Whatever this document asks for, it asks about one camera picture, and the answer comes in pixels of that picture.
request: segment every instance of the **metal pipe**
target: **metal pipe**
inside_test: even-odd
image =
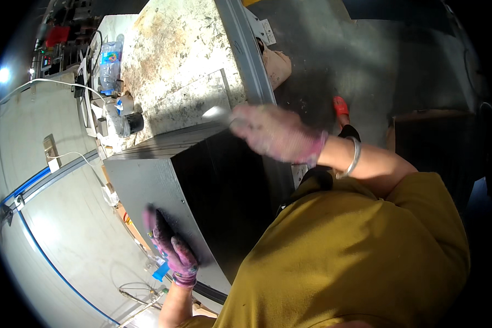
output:
[[[118,289],[118,292],[119,292],[120,294],[122,294],[123,296],[125,296],[125,297],[129,298],[130,300],[133,300],[133,301],[135,301],[135,302],[137,302],[137,303],[140,303],[140,304],[142,304],[142,305],[148,305],[148,303],[146,303],[146,302],[144,302],[144,301],[139,300],[138,298],[134,297],[133,295],[129,294],[128,292],[124,292],[124,291],[123,291],[123,290],[121,290],[120,288]],[[157,310],[159,310],[159,311],[160,311],[160,310],[162,310],[162,306],[160,306],[160,305],[153,304],[151,307],[153,307],[154,309],[157,309]]]
[[[131,321],[133,321],[137,317],[137,315],[141,314],[142,312],[146,311],[151,306],[153,306],[153,304],[155,304],[162,295],[164,295],[164,291],[161,291],[160,293],[158,293],[157,297],[154,300],[152,300],[148,305],[143,307],[141,311],[138,311],[137,313],[133,314],[131,317],[127,318],[124,322],[119,324],[117,327],[124,327],[125,325],[129,324]]]

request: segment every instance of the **blue cable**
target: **blue cable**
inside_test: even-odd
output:
[[[49,169],[48,166],[46,166],[46,168],[44,168],[43,170],[41,170],[40,172],[35,174],[31,179],[27,180],[23,185],[18,187],[18,189],[16,189],[13,192],[13,196],[16,197],[19,194],[23,193],[24,190],[31,187],[36,181],[40,180],[43,176],[45,176],[46,174],[48,174],[50,172],[51,172],[51,170]]]
[[[79,293],[78,290],[75,289],[75,287],[73,287],[69,281],[67,281],[66,278],[64,278],[64,276],[62,275],[62,273],[60,273],[58,271],[58,269],[53,265],[53,263],[51,262],[51,260],[47,257],[46,253],[44,253],[44,251],[42,250],[42,248],[40,247],[39,243],[37,242],[37,240],[34,238],[33,236],[33,233],[31,232],[31,229],[29,229],[29,226],[27,225],[27,222],[26,222],[26,219],[24,219],[24,216],[22,214],[21,211],[18,211],[18,214],[20,216],[20,220],[22,221],[22,223],[24,224],[24,227],[26,227],[26,230],[27,232],[29,233],[29,236],[31,236],[31,239],[34,241],[34,244],[37,246],[38,250],[40,251],[40,253],[42,254],[42,256],[44,256],[44,259],[46,259],[46,261],[48,262],[48,264],[53,268],[54,272],[57,273],[57,275],[62,279],[64,280],[64,282],[66,283],[66,285],[69,286],[69,288],[71,288],[74,292],[77,293],[77,295],[84,300],[84,302],[86,302],[87,304],[91,305],[92,308],[94,308],[96,311],[98,311],[101,315],[103,315],[106,319],[110,320],[111,322],[117,324],[117,325],[120,325],[115,319],[112,319],[110,316],[108,316],[107,314],[105,314],[104,312],[102,312],[98,307],[96,307],[95,305],[92,305],[92,303],[90,301],[88,301],[84,296],[82,296],[81,293]]]
[[[42,179],[46,174],[50,173],[51,170],[47,166],[37,174],[35,174],[31,179],[27,180],[23,185],[15,189],[12,193],[10,193],[4,200],[0,202],[0,207],[5,204],[11,197],[17,197],[19,194],[23,193],[27,188],[31,187],[36,181]]]

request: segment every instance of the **gray metal edge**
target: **gray metal edge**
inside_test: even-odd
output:
[[[262,62],[244,6],[239,0],[215,0],[222,24],[230,41],[239,68],[244,91],[250,104],[276,104],[272,86]],[[266,179],[269,183],[272,211],[294,192],[292,168],[289,163],[262,156]]]

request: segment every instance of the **white wall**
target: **white wall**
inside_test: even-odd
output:
[[[59,77],[72,82],[72,73]],[[0,200],[46,166],[42,141],[53,134],[59,154],[95,149],[85,134],[71,87],[42,82],[0,109]],[[66,164],[78,157],[62,158]],[[141,306],[118,293],[122,284],[162,284],[144,270],[146,256],[108,206],[100,189],[100,167],[85,165],[26,204],[22,213],[36,240],[64,277],[92,304],[122,322]],[[0,248],[27,299],[50,326],[111,326],[53,271],[28,237],[18,214],[3,227]],[[143,300],[148,292],[128,291]],[[156,326],[147,310],[134,323]]]

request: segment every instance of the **pink work glove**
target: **pink work glove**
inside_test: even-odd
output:
[[[239,105],[233,109],[230,130],[246,140],[257,154],[278,161],[315,167],[328,132],[305,126],[299,115],[275,105]]]
[[[171,230],[158,209],[149,206],[142,212],[142,219],[151,242],[173,271],[173,281],[185,288],[195,286],[199,267],[188,244]]]

